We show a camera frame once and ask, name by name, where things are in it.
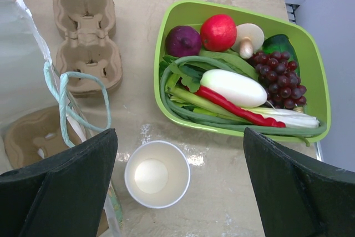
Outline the stack of cardboard carriers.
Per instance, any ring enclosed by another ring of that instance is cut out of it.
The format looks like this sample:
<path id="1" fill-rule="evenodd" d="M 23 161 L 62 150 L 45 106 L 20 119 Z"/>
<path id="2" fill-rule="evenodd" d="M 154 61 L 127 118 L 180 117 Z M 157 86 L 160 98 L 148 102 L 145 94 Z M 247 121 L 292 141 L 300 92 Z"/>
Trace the stack of cardboard carriers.
<path id="1" fill-rule="evenodd" d="M 55 68 L 97 77 L 107 92 L 123 78 L 119 48 L 113 41 L 116 16 L 113 0 L 53 0 L 54 20 L 64 39 Z"/>

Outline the red apple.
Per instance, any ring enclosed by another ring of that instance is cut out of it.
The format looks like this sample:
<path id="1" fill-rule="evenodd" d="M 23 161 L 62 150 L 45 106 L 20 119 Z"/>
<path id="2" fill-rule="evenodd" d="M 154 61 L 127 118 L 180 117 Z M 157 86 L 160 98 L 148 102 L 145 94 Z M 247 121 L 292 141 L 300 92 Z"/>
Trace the red apple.
<path id="1" fill-rule="evenodd" d="M 213 52 L 226 51 L 236 42 L 236 23 L 226 14 L 214 15 L 202 24 L 200 37 L 206 50 Z"/>

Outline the long green beans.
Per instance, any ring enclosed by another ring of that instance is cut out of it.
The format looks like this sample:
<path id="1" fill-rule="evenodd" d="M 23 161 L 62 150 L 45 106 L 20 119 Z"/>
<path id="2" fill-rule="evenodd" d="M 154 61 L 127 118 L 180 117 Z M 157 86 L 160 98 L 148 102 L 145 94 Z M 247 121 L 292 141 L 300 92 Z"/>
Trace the long green beans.
<path id="1" fill-rule="evenodd" d="M 247 121 L 237 117 L 231 118 L 229 115 L 218 115 L 182 98 L 178 98 L 178 100 L 170 99 L 170 94 L 165 91 L 165 87 L 170 76 L 173 74 L 169 68 L 171 62 L 175 62 L 178 66 L 186 65 L 194 70 L 203 71 L 218 68 L 256 79 L 255 75 L 251 73 L 252 67 L 246 62 L 242 63 L 240 60 L 231 64 L 223 58 L 203 56 L 188 56 L 179 59 L 170 55 L 163 55 L 156 56 L 154 59 L 155 100 L 159 109 L 167 118 L 185 127 L 237 137 L 243 136 L 245 128 L 250 126 Z M 331 126 L 328 103 L 329 100 L 323 97 L 324 108 L 322 110 L 317 110 L 310 104 L 305 107 L 305 114 L 315 116 L 319 120 L 318 129 L 312 130 L 307 128 L 303 130 L 288 128 L 278 130 L 262 126 L 253 126 L 252 129 L 282 142 L 318 142 L 328 134 Z"/>

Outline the green pepper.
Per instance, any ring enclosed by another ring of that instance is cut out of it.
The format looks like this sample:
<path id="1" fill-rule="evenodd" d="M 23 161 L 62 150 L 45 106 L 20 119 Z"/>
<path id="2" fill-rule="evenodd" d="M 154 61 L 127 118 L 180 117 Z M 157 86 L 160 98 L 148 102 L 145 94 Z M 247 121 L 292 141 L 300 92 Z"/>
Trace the green pepper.
<path id="1" fill-rule="evenodd" d="M 248 76 L 253 80 L 258 80 L 258 74 L 255 71 L 254 67 L 249 65 L 244 59 L 236 55 L 235 53 L 225 53 L 225 52 L 212 52 L 201 50 L 199 53 L 200 56 L 218 59 L 224 61 L 231 68 L 234 68 L 238 73 Z"/>

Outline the white mushroom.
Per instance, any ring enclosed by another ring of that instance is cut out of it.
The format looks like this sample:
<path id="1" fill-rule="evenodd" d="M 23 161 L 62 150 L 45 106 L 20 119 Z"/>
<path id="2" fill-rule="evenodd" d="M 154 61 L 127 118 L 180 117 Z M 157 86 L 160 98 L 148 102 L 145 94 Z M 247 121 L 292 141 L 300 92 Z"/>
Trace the white mushroom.
<path id="1" fill-rule="evenodd" d="M 263 30 L 253 23 L 239 24 L 236 29 L 237 38 L 231 49 L 238 52 L 241 58 L 249 59 L 264 43 Z"/>

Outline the brown cardboard cup carrier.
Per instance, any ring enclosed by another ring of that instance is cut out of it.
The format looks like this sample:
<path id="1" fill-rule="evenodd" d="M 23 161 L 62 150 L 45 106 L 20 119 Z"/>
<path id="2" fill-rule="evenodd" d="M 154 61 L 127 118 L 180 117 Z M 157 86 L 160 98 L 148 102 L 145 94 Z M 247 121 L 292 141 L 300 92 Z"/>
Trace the brown cardboard cup carrier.
<path id="1" fill-rule="evenodd" d="M 16 120 L 6 131 L 4 148 L 15 169 L 67 150 L 60 129 L 59 107 L 48 107 Z"/>

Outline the dark green leafy vegetable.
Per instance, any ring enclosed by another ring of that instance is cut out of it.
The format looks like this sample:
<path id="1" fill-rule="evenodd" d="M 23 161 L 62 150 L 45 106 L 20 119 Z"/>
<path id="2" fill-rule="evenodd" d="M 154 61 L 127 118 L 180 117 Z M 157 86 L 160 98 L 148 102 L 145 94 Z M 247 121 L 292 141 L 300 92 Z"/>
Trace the dark green leafy vegetable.
<path id="1" fill-rule="evenodd" d="M 278 60 L 279 63 L 294 61 L 291 64 L 291 69 L 298 70 L 296 51 L 285 34 L 277 34 L 267 38 L 262 45 L 262 50 L 266 54 L 270 54 L 271 58 Z"/>

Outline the white radish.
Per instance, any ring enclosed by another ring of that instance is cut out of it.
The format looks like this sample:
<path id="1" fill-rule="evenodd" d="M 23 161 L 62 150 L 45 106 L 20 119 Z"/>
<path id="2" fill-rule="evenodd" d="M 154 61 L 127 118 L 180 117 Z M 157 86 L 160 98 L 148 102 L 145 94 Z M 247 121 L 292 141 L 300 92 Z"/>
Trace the white radish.
<path id="1" fill-rule="evenodd" d="M 208 70 L 203 74 L 200 84 L 239 107 L 255 108 L 267 101 L 267 93 L 262 85 L 234 72 L 222 69 Z"/>

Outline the green plastic bin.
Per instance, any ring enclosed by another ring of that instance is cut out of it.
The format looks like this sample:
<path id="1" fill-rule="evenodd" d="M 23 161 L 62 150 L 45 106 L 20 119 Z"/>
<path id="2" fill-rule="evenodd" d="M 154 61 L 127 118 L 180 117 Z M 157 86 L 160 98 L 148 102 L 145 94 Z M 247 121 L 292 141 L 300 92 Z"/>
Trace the green plastic bin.
<path id="1" fill-rule="evenodd" d="M 331 126 L 331 106 L 328 83 L 322 58 L 315 40 L 312 36 L 298 25 L 288 20 L 281 20 L 248 9 L 228 6 L 200 0 L 176 1 L 166 10 L 159 29 L 154 59 L 154 95 L 156 103 L 163 114 L 174 123 L 198 130 L 242 137 L 244 128 L 229 130 L 216 128 L 185 120 L 169 110 L 163 99 L 164 94 L 160 91 L 159 63 L 165 54 L 165 38 L 168 32 L 178 25 L 190 25 L 199 29 L 202 23 L 215 14 L 228 14 L 236 23 L 254 23 L 260 26 L 265 36 L 285 34 L 293 45 L 300 66 L 302 84 L 306 86 L 307 106 L 305 112 L 317 117 L 323 123 L 323 132 L 313 136 L 306 136 L 305 141 L 315 143 L 322 140 L 329 132 Z"/>

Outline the purple onion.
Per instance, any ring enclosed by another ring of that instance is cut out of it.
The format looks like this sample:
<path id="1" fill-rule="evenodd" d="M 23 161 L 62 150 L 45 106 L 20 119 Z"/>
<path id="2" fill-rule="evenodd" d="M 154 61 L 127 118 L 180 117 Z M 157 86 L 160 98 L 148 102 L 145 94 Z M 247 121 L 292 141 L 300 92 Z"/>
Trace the purple onion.
<path id="1" fill-rule="evenodd" d="M 166 52 L 174 57 L 198 56 L 201 50 L 199 32 L 191 26 L 176 26 L 165 40 Z"/>

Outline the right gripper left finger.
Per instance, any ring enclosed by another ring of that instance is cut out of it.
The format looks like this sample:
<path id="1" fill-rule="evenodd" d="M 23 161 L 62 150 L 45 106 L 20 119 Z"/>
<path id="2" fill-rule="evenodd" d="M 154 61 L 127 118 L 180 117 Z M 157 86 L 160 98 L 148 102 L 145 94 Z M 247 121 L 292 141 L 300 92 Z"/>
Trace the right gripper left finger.
<path id="1" fill-rule="evenodd" d="M 1 236 L 96 236 L 117 148 L 107 129 L 1 174 Z"/>

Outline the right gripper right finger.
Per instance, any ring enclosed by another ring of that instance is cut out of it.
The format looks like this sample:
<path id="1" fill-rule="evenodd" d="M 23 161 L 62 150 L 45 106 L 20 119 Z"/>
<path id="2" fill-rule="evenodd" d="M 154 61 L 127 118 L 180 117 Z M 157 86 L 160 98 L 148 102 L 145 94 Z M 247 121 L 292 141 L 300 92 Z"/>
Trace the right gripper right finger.
<path id="1" fill-rule="evenodd" d="M 354 236 L 354 172 L 250 128 L 243 146 L 266 236 Z"/>

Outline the dark red grapes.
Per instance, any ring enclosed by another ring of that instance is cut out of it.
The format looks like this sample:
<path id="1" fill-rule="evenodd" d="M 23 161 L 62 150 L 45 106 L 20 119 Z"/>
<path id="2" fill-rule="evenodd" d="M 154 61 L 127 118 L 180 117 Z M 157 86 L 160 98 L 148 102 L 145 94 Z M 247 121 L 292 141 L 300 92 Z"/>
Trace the dark red grapes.
<path id="1" fill-rule="evenodd" d="M 258 51 L 247 62 L 255 68 L 258 82 L 267 93 L 264 107 L 302 110 L 307 104 L 307 88 L 297 73 L 298 61 L 289 52 Z"/>

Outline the red chili pepper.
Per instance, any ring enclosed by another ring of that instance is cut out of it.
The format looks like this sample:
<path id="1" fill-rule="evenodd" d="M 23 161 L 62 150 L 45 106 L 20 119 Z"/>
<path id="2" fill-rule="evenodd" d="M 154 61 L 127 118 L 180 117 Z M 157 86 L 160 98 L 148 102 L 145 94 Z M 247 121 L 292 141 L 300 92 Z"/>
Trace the red chili pepper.
<path id="1" fill-rule="evenodd" d="M 211 101 L 214 104 L 226 109 L 228 112 L 246 119 L 247 121 L 253 123 L 254 125 L 263 126 L 263 127 L 275 127 L 275 128 L 285 128 L 286 124 L 284 122 L 279 122 L 274 118 L 268 117 L 264 118 L 262 115 L 253 113 L 249 110 L 242 109 L 234 105 L 231 101 L 227 100 L 221 94 L 204 87 L 201 85 L 199 89 L 194 93 L 199 97 L 205 98 Z"/>

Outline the white paper coffee cup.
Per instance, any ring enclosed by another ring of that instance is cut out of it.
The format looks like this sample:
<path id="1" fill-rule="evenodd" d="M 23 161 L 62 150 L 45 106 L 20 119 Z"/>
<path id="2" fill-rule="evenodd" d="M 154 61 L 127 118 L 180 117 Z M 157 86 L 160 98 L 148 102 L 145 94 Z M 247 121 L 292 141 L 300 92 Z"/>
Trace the white paper coffee cup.
<path id="1" fill-rule="evenodd" d="M 130 196 L 152 209 L 176 204 L 187 192 L 191 170 L 186 156 L 175 145 L 155 140 L 130 156 L 124 181 Z"/>

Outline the white green leek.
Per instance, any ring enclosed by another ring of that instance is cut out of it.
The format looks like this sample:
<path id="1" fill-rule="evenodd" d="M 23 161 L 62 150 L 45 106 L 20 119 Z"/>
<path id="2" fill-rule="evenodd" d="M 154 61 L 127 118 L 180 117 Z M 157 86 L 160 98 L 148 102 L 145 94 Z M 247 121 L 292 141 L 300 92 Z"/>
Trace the white green leek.
<path id="1" fill-rule="evenodd" d="M 315 129 L 320 124 L 320 121 L 316 117 L 289 109 L 256 107 L 245 108 L 245 110 L 262 115 L 264 118 L 273 118 L 278 122 L 283 122 L 289 128 Z"/>

